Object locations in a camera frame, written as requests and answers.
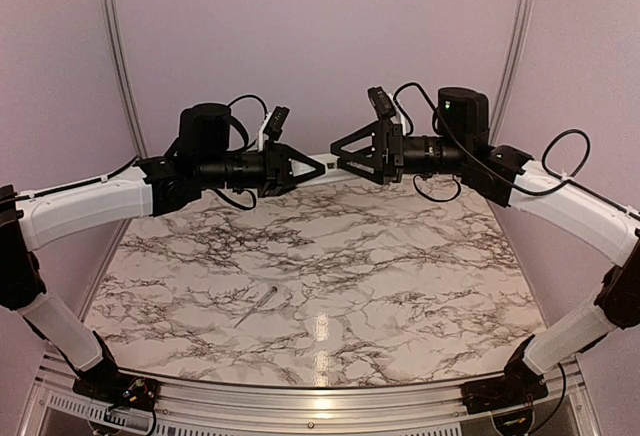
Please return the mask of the white remote control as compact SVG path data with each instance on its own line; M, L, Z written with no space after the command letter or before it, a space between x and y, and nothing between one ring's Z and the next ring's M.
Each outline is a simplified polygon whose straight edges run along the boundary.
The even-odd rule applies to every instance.
M336 183L350 178L350 175L338 167L338 157L331 154L311 156L313 164L293 160L292 174L296 187L306 187Z

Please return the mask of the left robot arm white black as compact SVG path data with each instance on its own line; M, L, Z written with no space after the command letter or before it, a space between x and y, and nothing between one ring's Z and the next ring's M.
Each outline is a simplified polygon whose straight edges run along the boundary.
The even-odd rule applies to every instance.
M38 252L125 220L172 214L206 191L277 197L323 176L324 163L280 142L288 114L282 106L268 112L252 143L231 105L196 104L182 111L178 135L161 156L59 187L2 187L1 306L61 352L77 392L133 402L153 395L154 383L126 375L103 339L47 289Z

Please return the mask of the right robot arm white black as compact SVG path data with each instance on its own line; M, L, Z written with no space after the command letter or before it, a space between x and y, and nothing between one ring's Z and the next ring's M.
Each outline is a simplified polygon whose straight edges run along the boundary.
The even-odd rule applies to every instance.
M639 323L639 214L578 184L572 175L508 145L489 143L489 101L472 89L444 87L429 100L432 136L404 133L393 117L405 111L380 87L368 97L377 121L330 146L339 168L374 183L405 175L453 175L486 200L565 230L612 264L602 286L544 332L513 353L495 386L506 404L529 393L564 358L597 344L617 329Z

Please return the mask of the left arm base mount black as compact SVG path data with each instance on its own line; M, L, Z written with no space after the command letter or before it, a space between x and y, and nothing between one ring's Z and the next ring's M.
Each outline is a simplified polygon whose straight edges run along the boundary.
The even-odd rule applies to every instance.
M159 381L153 378L116 372L77 378L73 384L73 391L115 408L151 412L155 408L159 386Z

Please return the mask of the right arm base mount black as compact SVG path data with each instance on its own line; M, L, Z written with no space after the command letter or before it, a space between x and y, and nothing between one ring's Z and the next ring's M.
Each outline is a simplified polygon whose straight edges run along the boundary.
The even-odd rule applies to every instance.
M463 405L469 414L530 404L549 395L541 377L506 375L469 381L461 386Z

